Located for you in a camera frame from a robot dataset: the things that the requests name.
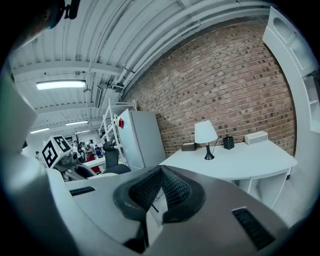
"fluorescent light fixture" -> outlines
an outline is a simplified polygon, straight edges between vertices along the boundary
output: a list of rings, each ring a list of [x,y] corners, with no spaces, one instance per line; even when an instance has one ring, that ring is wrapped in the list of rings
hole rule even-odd
[[[73,125],[79,125],[79,124],[87,124],[88,121],[80,121],[80,122],[70,122],[70,123],[66,123],[66,126],[73,126]]]
[[[34,131],[31,131],[30,133],[31,134],[36,134],[36,133],[40,133],[40,132],[43,132],[43,131],[48,131],[50,130],[49,128],[44,128],[44,129],[41,129],[41,130],[34,130]]]
[[[57,89],[57,88],[84,88],[86,87],[85,80],[54,80],[37,82],[38,90]]]
[[[83,130],[83,131],[77,131],[75,134],[82,134],[82,133],[87,133],[90,132],[90,130]]]

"table lamp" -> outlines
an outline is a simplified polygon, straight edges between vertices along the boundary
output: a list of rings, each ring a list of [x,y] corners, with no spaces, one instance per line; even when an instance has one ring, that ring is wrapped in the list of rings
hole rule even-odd
[[[194,124],[194,142],[199,144],[206,143],[205,160],[212,160],[215,158],[210,152],[209,142],[213,142],[217,139],[218,135],[210,120],[205,120]]]

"red object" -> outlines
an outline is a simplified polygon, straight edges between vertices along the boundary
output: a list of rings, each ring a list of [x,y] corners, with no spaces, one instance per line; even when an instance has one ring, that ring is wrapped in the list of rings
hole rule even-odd
[[[87,161],[87,162],[90,162],[90,161],[92,161],[92,160],[95,160],[95,156],[94,156],[93,154],[90,155],[86,161]],[[99,166],[91,167],[91,170],[94,171],[95,173],[100,173]]]
[[[122,118],[120,118],[119,119],[119,127],[121,128],[121,129],[123,129],[124,128],[124,124],[125,124],[125,122],[123,121],[123,119]]]

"black pen holder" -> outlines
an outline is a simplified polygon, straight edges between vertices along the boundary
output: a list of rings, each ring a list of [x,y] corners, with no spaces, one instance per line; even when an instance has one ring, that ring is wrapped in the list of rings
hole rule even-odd
[[[226,150],[233,149],[235,147],[234,137],[227,136],[227,137],[223,138],[223,147]]]

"white ceiling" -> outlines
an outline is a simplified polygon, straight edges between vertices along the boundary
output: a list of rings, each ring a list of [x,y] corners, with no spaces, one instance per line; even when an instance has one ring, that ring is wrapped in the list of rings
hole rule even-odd
[[[62,18],[55,28],[15,51],[9,62],[17,89],[38,113],[32,130],[94,130],[100,127],[108,98],[116,101],[121,92],[118,87],[104,89],[103,103],[95,108],[98,85],[120,83],[128,89],[184,38],[221,21],[268,13],[265,1],[81,0],[76,19]],[[36,82],[65,79],[86,80],[90,91],[36,88]],[[65,126],[82,120],[89,124]]]

